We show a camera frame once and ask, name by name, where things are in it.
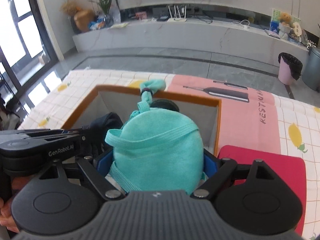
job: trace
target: lemon pattern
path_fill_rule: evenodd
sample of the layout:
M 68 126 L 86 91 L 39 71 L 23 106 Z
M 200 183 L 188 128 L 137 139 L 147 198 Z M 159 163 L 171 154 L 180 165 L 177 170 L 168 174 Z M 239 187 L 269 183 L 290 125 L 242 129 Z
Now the lemon pattern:
M 60 86 L 58 86 L 58 92 L 65 90 L 70 85 L 71 82 L 68 82 L 67 84 L 61 84 Z
M 143 83 L 143 82 L 145 82 L 145 80 L 141 80 L 141 79 L 133 80 L 128 87 L 130 87 L 130 88 L 140 88 L 140 84 Z
M 39 124 L 38 127 L 44 127 L 50 120 L 50 117 L 48 116 L 46 119 L 42 120 Z
M 301 132 L 295 123 L 289 126 L 288 132 L 293 145 L 297 147 L 298 150 L 302 151 L 303 153 L 306 153 L 308 150 L 304 150 L 305 146 L 304 143 L 302 143 Z

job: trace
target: plastic bag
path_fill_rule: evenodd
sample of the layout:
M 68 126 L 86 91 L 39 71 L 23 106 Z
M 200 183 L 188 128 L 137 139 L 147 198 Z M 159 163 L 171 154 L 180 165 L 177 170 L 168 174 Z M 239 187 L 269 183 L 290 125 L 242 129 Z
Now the plastic bag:
M 292 56 L 289 53 L 281 52 L 278 57 L 278 62 L 280 63 L 281 57 L 283 58 L 284 62 L 287 63 L 290 67 L 291 76 L 298 80 L 301 76 L 301 70 L 303 64 L 300 60 L 298 60 L 295 56 Z

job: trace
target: teal strap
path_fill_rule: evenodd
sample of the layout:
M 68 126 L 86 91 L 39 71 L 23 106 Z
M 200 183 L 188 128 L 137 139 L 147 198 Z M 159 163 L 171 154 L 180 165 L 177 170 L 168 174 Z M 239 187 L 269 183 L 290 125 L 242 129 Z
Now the teal strap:
M 151 147 L 155 145 L 155 142 L 157 145 L 161 145 L 164 143 L 168 143 L 170 141 L 174 141 L 186 134 L 189 134 L 193 131 L 197 131 L 199 128 L 195 123 L 189 123 L 180 127 L 176 127 L 172 130 L 169 130 L 167 132 L 155 135 L 153 137 L 139 140 L 139 141 L 129 141 L 120 138 L 122 130 L 120 129 L 110 129 L 107 132 L 106 136 L 106 143 L 113 147 L 118 147 L 121 149 L 130 149 L 130 150 L 137 150 L 142 149 L 145 147 Z
M 140 113 L 150 111 L 150 105 L 147 103 L 147 101 L 141 101 L 138 103 L 138 109 Z
M 147 102 L 148 104 L 151 104 L 152 103 L 152 95 L 150 92 L 148 91 L 144 91 L 141 95 L 141 101 L 145 101 Z
M 137 187 L 136 185 L 134 185 L 131 181 L 129 181 L 127 179 L 126 176 L 123 175 L 123 173 L 121 171 L 119 171 L 119 169 L 116 166 L 116 163 L 113 162 L 111 165 L 111 168 L 109 170 L 109 175 L 119 184 L 121 185 L 121 188 L 125 191 L 125 192 L 130 192 L 132 190 L 135 191 L 141 191 L 141 189 L 139 187 Z

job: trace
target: trash can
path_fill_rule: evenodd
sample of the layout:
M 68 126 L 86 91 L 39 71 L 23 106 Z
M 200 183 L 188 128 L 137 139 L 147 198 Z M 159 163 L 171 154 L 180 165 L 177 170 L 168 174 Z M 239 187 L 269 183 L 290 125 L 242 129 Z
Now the trash can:
M 302 74 L 303 82 L 313 90 L 320 87 L 320 50 L 312 47 L 309 50 L 309 59 Z
M 291 85 L 301 76 L 302 62 L 289 53 L 282 52 L 278 56 L 280 63 L 278 79 L 285 85 Z

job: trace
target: gray floor tile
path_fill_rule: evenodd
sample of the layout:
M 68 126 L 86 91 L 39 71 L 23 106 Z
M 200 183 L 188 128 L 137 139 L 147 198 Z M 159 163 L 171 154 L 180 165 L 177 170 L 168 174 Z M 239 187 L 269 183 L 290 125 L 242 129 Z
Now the gray floor tile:
M 117 69 L 128 71 L 145 71 L 183 74 L 198 77 L 207 77 L 209 63 L 154 57 L 101 57 L 95 60 L 87 59 L 76 69 Z
M 211 52 L 191 49 L 144 48 L 139 52 L 139 54 L 198 58 L 205 60 L 210 60 L 211 58 Z
M 69 58 L 69 57 L 71 57 L 71 56 L 73 56 L 73 55 L 76 55 L 76 54 L 78 54 L 78 50 L 77 50 L 76 47 L 73 47 L 73 48 L 71 48 L 70 50 L 68 50 L 66 53 L 64 53 L 64 54 L 63 54 L 63 57 L 64 57 L 65 59 L 67 59 L 67 58 Z
M 300 77 L 297 81 L 294 81 L 290 86 L 294 99 L 320 107 L 320 94 L 317 91 L 309 88 Z
M 242 57 L 235 57 L 221 53 L 212 53 L 211 60 L 259 69 L 273 74 L 279 73 L 279 68 L 277 66 Z
M 56 70 L 59 78 L 63 79 L 68 75 L 70 70 L 73 70 L 77 65 L 84 61 L 88 57 L 86 52 L 72 54 L 64 61 L 58 62 L 52 69 Z
M 210 64 L 208 78 L 289 97 L 285 86 L 277 78 L 250 70 Z
M 119 48 L 119 49 L 101 49 L 88 52 L 88 56 L 104 55 L 137 55 L 143 48 Z

